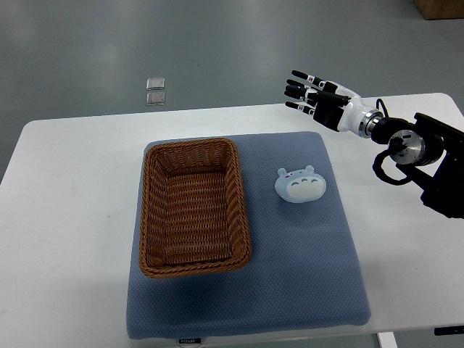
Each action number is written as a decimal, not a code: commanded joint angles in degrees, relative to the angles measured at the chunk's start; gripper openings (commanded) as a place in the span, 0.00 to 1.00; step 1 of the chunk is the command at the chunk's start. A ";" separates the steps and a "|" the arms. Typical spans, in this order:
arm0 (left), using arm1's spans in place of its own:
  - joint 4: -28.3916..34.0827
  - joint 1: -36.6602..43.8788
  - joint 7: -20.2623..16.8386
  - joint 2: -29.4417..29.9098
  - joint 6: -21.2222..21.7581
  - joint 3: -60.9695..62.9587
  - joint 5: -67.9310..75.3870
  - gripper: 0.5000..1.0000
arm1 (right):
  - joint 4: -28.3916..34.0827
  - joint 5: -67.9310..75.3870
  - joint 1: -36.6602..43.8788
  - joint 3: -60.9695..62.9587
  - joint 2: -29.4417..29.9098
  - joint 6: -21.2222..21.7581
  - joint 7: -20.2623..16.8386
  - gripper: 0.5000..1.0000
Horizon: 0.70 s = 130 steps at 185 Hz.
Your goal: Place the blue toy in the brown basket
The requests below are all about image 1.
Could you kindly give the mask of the black top robot finger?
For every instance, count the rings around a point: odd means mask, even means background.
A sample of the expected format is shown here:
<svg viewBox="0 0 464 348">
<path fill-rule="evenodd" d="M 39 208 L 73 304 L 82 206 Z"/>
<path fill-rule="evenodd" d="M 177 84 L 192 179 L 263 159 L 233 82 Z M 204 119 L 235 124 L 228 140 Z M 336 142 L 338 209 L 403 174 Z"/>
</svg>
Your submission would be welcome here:
<svg viewBox="0 0 464 348">
<path fill-rule="evenodd" d="M 322 80 L 314 75 L 308 75 L 307 73 L 305 72 L 300 72 L 298 70 L 292 70 L 291 71 L 291 74 L 294 76 L 294 77 L 297 77 L 297 78 L 300 78 L 302 80 L 305 80 L 307 81 L 308 83 L 310 83 L 312 86 L 316 86 L 316 87 L 324 87 L 325 84 L 326 84 L 326 81 L 325 80 Z"/>
</svg>

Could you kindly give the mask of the black bottom robot finger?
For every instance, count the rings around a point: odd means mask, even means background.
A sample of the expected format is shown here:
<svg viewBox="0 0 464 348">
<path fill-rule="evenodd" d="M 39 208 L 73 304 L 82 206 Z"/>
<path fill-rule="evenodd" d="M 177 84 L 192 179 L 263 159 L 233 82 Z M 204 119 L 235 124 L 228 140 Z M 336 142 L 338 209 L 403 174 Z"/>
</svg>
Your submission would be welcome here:
<svg viewBox="0 0 464 348">
<path fill-rule="evenodd" d="M 309 104 L 297 104 L 292 101 L 286 101 L 285 106 L 291 109 L 295 109 L 299 112 L 303 112 L 309 116 L 313 116 L 315 114 L 315 107 Z"/>
</svg>

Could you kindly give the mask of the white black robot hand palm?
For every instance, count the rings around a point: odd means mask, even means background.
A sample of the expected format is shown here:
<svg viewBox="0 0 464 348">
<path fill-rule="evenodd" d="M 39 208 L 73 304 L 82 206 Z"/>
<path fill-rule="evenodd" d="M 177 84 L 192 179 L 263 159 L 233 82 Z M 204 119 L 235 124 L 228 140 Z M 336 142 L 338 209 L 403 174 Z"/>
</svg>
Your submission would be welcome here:
<svg viewBox="0 0 464 348">
<path fill-rule="evenodd" d="M 316 102 L 313 119 L 338 132 L 351 131 L 359 137 L 371 137 L 373 127 L 384 114 L 368 105 L 354 91 L 331 81 L 319 81 L 316 89 L 335 99 L 320 99 Z"/>
</svg>

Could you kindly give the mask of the black second robot finger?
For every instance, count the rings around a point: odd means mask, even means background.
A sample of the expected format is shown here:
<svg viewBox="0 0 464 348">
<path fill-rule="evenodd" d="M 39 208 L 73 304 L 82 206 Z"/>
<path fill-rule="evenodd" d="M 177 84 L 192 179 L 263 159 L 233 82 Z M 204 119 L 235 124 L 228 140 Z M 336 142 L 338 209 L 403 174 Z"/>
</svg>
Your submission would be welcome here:
<svg viewBox="0 0 464 348">
<path fill-rule="evenodd" d="M 287 79 L 286 83 L 287 83 L 287 86 L 286 86 L 287 91 L 309 91 L 309 90 L 318 91 L 319 90 L 317 86 L 314 86 L 312 84 L 306 85 L 304 83 L 300 83 L 292 79 Z"/>
</svg>

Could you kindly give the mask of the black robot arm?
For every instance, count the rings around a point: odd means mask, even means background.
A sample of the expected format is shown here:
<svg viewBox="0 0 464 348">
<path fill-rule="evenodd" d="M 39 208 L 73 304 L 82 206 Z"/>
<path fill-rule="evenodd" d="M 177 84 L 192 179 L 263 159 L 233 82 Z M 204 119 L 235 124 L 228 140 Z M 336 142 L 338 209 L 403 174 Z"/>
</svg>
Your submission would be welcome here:
<svg viewBox="0 0 464 348">
<path fill-rule="evenodd" d="M 393 186 L 415 183 L 423 205 L 448 217 L 463 217 L 463 132 L 428 115 L 415 122 L 390 117 L 382 99 L 369 107 L 338 83 L 292 70 L 286 106 L 303 112 L 336 132 L 350 131 L 386 149 L 376 156 L 373 172 Z"/>
</svg>

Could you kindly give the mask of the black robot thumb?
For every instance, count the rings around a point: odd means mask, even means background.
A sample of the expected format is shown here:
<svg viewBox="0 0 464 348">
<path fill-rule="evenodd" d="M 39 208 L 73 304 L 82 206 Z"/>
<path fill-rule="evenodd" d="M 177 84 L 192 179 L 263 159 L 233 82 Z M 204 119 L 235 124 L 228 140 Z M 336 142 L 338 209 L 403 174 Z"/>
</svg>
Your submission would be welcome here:
<svg viewBox="0 0 464 348">
<path fill-rule="evenodd" d="M 348 105 L 351 98 L 349 96 L 338 95 L 328 91 L 318 92 L 318 101 L 330 105 Z"/>
</svg>

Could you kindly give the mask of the black third robot finger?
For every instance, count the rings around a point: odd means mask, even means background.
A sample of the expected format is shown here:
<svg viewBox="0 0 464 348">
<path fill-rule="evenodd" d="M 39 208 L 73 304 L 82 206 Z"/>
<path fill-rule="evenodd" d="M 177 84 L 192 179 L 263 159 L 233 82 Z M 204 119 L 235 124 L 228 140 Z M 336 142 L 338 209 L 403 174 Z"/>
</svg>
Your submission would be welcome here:
<svg viewBox="0 0 464 348">
<path fill-rule="evenodd" d="M 301 86 L 286 86 L 284 94 L 290 98 L 299 100 L 301 102 L 307 102 L 313 100 L 314 96 L 318 93 L 318 90 L 314 88 L 305 88 Z"/>
</svg>

